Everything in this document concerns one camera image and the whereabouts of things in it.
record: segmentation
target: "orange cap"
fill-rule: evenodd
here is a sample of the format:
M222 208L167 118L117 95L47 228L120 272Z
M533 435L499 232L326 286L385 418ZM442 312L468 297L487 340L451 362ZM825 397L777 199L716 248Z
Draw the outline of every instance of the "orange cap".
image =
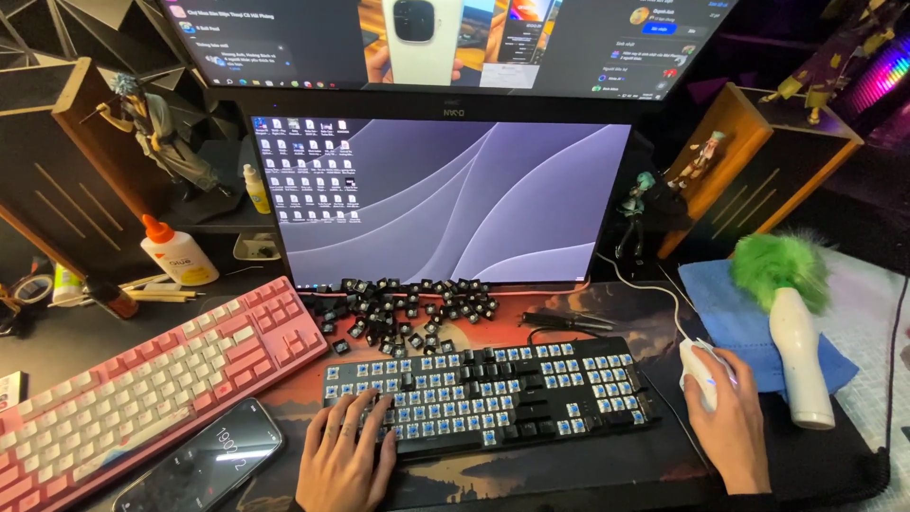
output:
M164 222L158 222L151 215L143 215L142 223L146 226L146 236L154 243L165 243L174 238L174 230Z

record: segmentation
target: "black keyboard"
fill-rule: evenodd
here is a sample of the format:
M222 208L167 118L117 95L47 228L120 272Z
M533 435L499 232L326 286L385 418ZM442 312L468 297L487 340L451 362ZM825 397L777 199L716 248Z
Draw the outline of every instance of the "black keyboard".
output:
M396 436L401 460L619 434L660 419L621 337L331 365L323 404L370 387L394 396L377 442Z

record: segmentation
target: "pink keyboard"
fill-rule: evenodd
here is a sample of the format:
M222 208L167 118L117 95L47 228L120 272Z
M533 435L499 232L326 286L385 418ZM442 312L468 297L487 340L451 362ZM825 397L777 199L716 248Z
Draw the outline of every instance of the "pink keyboard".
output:
M287 278L0 415L0 512L71 506L329 349Z

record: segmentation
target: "green-haired figure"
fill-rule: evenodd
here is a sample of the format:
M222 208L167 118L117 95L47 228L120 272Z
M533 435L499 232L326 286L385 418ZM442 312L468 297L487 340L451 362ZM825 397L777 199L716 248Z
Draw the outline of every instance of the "green-haired figure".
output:
M692 151L697 149L698 156L689 162L689 165L685 166L685 169L682 170L680 175L669 183L670 188L685 189L689 184L697 180L698 177L708 169L708 164L711 163L711 159L714 158L714 151L724 137L726 136L722 132L715 131L711 134L711 138L701 146L692 144L689 149Z
M654 186L654 176L650 172L643 172L638 175L635 186L629 190L629 195L620 204L619 211L629 220L629 228L622 235L620 244L616 246L616 259L622 258L622 248L625 247L626 241L632 235L632 231L638 231L638 243L635 244L635 257L641 258L644 250L644 226L642 226L642 213L644 213L644 201L642 195L644 192Z
M234 195L231 189L218 182L212 166L180 138L170 107L161 96L147 94L134 77L125 73L114 75L110 86L114 94L120 96L121 118L111 115L107 103L98 106L98 113L126 133L136 130L136 140L146 156L164 169L175 184L184 187L184 201L192 200L197 189L205 192L218 189L228 197Z

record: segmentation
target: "mechanical keyboard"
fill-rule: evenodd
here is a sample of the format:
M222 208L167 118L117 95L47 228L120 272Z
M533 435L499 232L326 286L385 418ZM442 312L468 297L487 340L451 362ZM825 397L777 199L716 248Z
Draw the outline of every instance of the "mechanical keyboard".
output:
M287 278L0 414L0 511L54 512L329 349Z
M621 337L452 350L331 365L323 403L393 394L377 443L395 435L413 460L647 427L660 418L638 373Z

